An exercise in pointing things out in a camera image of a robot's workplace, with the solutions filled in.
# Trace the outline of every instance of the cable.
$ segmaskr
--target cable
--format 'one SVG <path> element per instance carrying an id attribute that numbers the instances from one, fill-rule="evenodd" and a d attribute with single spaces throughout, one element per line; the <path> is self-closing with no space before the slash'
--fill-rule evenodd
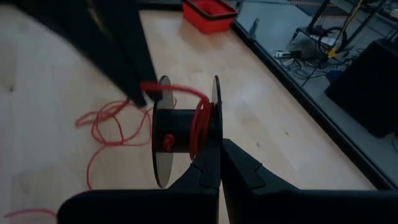
<path id="1" fill-rule="evenodd" d="M 57 218 L 57 214 L 55 212 L 45 209 L 45 208 L 30 208 L 30 209 L 20 210 L 18 212 L 11 212 L 11 213 L 5 214 L 4 218 L 12 218 L 17 215 L 25 215 L 28 213 L 43 213 L 43 214 L 50 215 L 54 218 Z"/>
<path id="2" fill-rule="evenodd" d="M 322 38 L 328 37 L 328 34 L 329 34 L 331 31 L 333 31 L 333 30 L 339 31 L 339 34 L 338 34 L 338 36 L 337 36 L 337 38 L 336 38 L 335 43 L 328 49 L 328 48 L 326 48 L 326 47 L 323 46 L 323 44 L 322 44 Z M 325 30 L 325 31 L 319 36 L 318 41 L 317 41 L 317 51 L 318 51 L 320 54 L 327 55 L 328 52 L 329 52 L 333 47 L 336 47 L 336 44 L 338 43 L 338 39 L 340 38 L 340 35 L 341 35 L 341 34 L 343 34 L 342 40 L 341 40 L 341 45 L 337 48 L 337 51 L 341 50 L 341 48 L 342 48 L 343 46 L 345 46 L 346 43 L 347 43 L 347 33 L 346 33 L 345 30 L 343 30 L 341 27 L 331 27 L 331 28 Z"/>
<path id="3" fill-rule="evenodd" d="M 291 63 L 289 63 L 288 65 L 286 65 L 286 62 L 282 62 L 280 59 L 278 59 L 278 62 L 288 71 L 291 72 L 292 76 L 295 77 L 298 80 L 307 80 L 307 79 L 313 79 L 313 78 L 319 78 L 319 77 L 326 77 L 328 79 L 328 81 L 330 82 L 330 79 L 327 77 L 326 74 L 319 74 L 319 75 L 315 75 L 312 76 L 307 73 L 306 71 L 304 71 L 302 69 L 302 65 L 300 63 L 300 61 L 296 58 L 292 58 L 289 59 L 288 61 L 291 61 Z"/>
<path id="4" fill-rule="evenodd" d="M 208 125 L 210 122 L 210 116 L 211 116 L 211 108 L 213 107 L 213 103 L 210 103 L 208 97 L 203 94 L 202 92 L 195 90 L 193 88 L 189 88 L 186 86 L 180 86 L 180 85 L 158 85 L 156 83 L 141 83 L 140 85 L 141 89 L 144 91 L 163 91 L 163 90 L 169 90 L 169 91 L 181 91 L 184 93 L 189 93 L 192 95 L 195 95 L 200 98 L 200 101 L 198 103 L 198 106 L 195 110 L 195 114 L 193 116 L 193 121 L 192 121 L 192 126 L 191 126 L 191 132 L 190 132 L 190 157 L 191 159 L 194 159 L 199 150 L 203 147 L 206 137 L 207 137 L 207 132 L 208 132 Z M 177 104 L 177 99 L 174 98 L 174 106 Z M 95 153 L 92 155 L 87 168 L 86 168 L 86 184 L 87 187 L 92 190 L 92 186 L 90 184 L 90 168 L 95 160 L 95 158 L 103 152 L 105 149 L 109 148 L 110 146 L 144 146 L 146 144 L 150 143 L 150 136 L 152 135 L 152 125 L 150 121 L 150 116 L 149 113 L 152 111 L 153 108 L 149 108 L 148 110 L 145 109 L 139 109 L 139 111 L 142 112 L 143 117 L 140 122 L 139 127 L 137 128 L 136 132 L 129 136 L 128 138 L 124 137 L 123 134 L 123 129 L 121 126 L 121 123 L 117 119 L 116 115 L 120 113 L 123 109 L 125 109 L 128 106 L 134 106 L 133 103 L 129 101 L 129 99 L 126 100 L 119 100 L 119 101 L 112 101 L 107 104 L 105 104 L 100 110 L 98 111 L 90 111 L 88 113 L 85 113 L 83 116 L 79 117 L 75 121 L 75 126 L 76 128 L 80 128 L 85 125 L 91 124 L 91 135 L 92 137 L 99 143 L 102 144 L 102 146 L 95 151 Z M 120 141 L 107 141 L 103 137 L 100 129 L 99 129 L 99 124 L 109 120 L 113 119 L 117 126 L 118 126 L 118 131 L 120 134 Z M 133 140 L 141 131 L 143 124 L 145 120 L 148 121 L 149 124 L 149 139 L 147 141 L 141 142 L 141 143 L 136 143 L 136 144 L 129 144 L 127 142 Z M 164 147 L 165 150 L 170 150 L 172 144 L 174 143 L 174 139 L 170 136 L 166 136 L 164 139 Z M 17 215 L 22 215 L 25 213 L 46 213 L 48 215 L 53 216 L 54 218 L 57 217 L 57 214 L 51 210 L 43 209 L 43 208 L 32 208 L 32 209 L 25 209 L 25 210 L 20 210 L 17 212 L 12 212 L 8 213 L 4 216 L 4 218 L 12 218 Z"/>
<path id="5" fill-rule="evenodd" d="M 350 16 L 347 17 L 347 19 L 344 22 L 343 28 L 341 30 L 341 32 L 339 33 L 339 35 L 337 36 L 336 40 L 339 39 L 340 35 L 344 32 L 346 32 L 346 29 L 348 27 L 348 24 L 354 19 L 355 15 L 359 12 L 359 9 L 361 8 L 361 5 L 363 3 L 364 0 L 360 0 L 359 3 L 356 5 L 355 9 L 354 7 L 351 9 L 350 11 Z M 337 53 L 339 53 L 341 50 L 343 50 L 346 47 L 346 43 L 345 44 L 341 44 L 340 48 L 337 49 L 336 47 L 333 47 L 329 52 L 328 55 L 331 57 L 335 57 Z"/>

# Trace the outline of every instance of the red cable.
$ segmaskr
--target red cable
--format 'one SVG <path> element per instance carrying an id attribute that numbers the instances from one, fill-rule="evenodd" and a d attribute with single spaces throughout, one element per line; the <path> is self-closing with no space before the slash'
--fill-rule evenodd
<path id="1" fill-rule="evenodd" d="M 55 212 L 45 209 L 45 208 L 31 208 L 31 209 L 24 209 L 24 210 L 21 210 L 18 212 L 11 212 L 11 213 L 5 214 L 4 218 L 11 218 L 16 215 L 22 215 L 22 214 L 26 214 L 26 213 L 45 213 L 47 215 L 51 215 L 54 218 L 57 218 L 57 214 Z"/>
<path id="2" fill-rule="evenodd" d="M 200 98 L 199 104 L 195 110 L 195 114 L 193 116 L 193 121 L 192 121 L 192 126 L 191 126 L 191 131 L 190 131 L 190 157 L 191 159 L 194 159 L 195 156 L 198 154 L 198 148 L 201 148 L 207 137 L 207 131 L 208 131 L 208 125 L 210 121 L 210 114 L 211 114 L 211 107 L 212 104 L 210 104 L 208 97 L 192 88 L 185 87 L 185 86 L 180 86 L 180 85 L 158 85 L 156 83 L 141 83 L 141 89 L 145 91 L 162 91 L 162 90 L 170 90 L 170 91 L 182 91 L 185 93 L 190 93 L 193 94 L 197 97 Z M 174 98 L 174 106 L 177 104 L 177 99 Z M 128 99 L 126 100 L 121 100 L 121 101 L 112 101 L 107 104 L 105 104 L 99 111 L 91 111 L 80 118 L 78 118 L 75 121 L 75 126 L 77 128 L 82 127 L 87 124 L 91 124 L 91 135 L 92 137 L 98 141 L 99 143 L 102 144 L 102 146 L 93 154 L 91 157 L 87 168 L 86 168 L 86 184 L 87 187 L 92 190 L 92 186 L 90 184 L 90 168 L 95 160 L 95 158 L 100 154 L 100 152 L 104 151 L 107 149 L 108 146 L 144 146 L 146 144 L 150 143 L 150 137 L 152 136 L 152 125 L 150 121 L 150 116 L 149 112 L 153 108 L 149 108 L 148 110 L 144 109 L 139 109 L 139 111 L 142 112 L 143 117 L 140 122 L 139 127 L 137 128 L 136 132 L 129 136 L 128 138 L 124 137 L 123 130 L 121 127 L 121 123 L 117 119 L 116 115 L 123 110 L 127 106 L 134 106 Z M 101 134 L 99 124 L 102 122 L 105 122 L 109 120 L 110 118 L 113 118 L 118 125 L 119 129 L 119 134 L 121 137 L 120 141 L 107 141 Z M 147 118 L 148 124 L 149 124 L 149 138 L 146 142 L 142 143 L 136 143 L 136 144 L 128 144 L 127 142 L 130 140 L 133 140 L 141 131 L 141 128 L 144 124 L 145 119 Z M 174 143 L 174 137 L 172 135 L 166 136 L 164 139 L 164 147 L 166 150 L 170 150 L 172 145 Z M 49 214 L 53 217 L 57 217 L 57 214 L 53 211 L 47 210 L 47 209 L 26 209 L 26 210 L 21 210 L 18 212 L 12 212 L 8 213 L 4 216 L 4 218 L 11 218 L 16 215 L 21 215 L 25 213 L 46 213 Z"/>

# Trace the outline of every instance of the spool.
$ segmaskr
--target spool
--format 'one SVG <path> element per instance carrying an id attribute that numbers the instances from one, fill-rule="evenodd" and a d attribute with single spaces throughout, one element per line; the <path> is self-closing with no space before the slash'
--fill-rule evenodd
<path id="1" fill-rule="evenodd" d="M 167 76 L 162 76 L 160 85 L 170 85 Z M 164 188 L 170 179 L 173 163 L 173 153 L 189 153 L 190 129 L 195 110 L 175 110 L 173 93 L 170 90 L 162 92 L 163 98 L 154 104 L 152 114 L 152 162 L 155 179 L 160 188 Z M 213 80 L 211 109 L 208 137 L 204 148 L 219 145 L 223 140 L 223 123 L 221 108 L 221 90 L 218 77 Z M 166 135 L 174 137 L 170 149 L 164 147 Z"/>

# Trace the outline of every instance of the red bin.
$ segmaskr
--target red bin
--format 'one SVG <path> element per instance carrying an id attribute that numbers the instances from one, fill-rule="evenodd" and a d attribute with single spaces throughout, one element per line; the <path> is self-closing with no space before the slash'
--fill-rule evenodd
<path id="1" fill-rule="evenodd" d="M 222 0 L 183 0 L 184 18 L 204 34 L 226 31 L 238 14 Z"/>

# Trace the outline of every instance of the yellow cable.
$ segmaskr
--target yellow cable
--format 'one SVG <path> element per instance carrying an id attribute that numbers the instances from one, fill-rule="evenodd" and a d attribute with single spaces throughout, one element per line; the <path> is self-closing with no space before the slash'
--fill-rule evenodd
<path id="1" fill-rule="evenodd" d="M 364 0 L 360 0 L 360 1 L 359 1 L 359 3 L 358 3 L 358 5 L 356 6 L 354 12 L 349 16 L 349 18 L 347 18 L 347 23 L 344 25 L 344 27 L 343 27 L 342 30 L 341 30 L 341 34 L 342 34 L 342 35 L 343 35 L 343 33 L 346 31 L 346 29 L 347 29 L 347 27 L 348 27 L 348 24 L 354 19 L 355 15 L 358 13 L 359 9 L 361 8 L 361 5 L 362 5 L 362 2 L 363 2 L 363 1 L 364 1 Z M 332 47 L 332 48 L 330 49 L 330 51 L 328 52 L 328 56 L 329 56 L 329 57 L 337 57 L 336 51 L 337 51 L 337 47 L 336 47 L 336 46 Z"/>

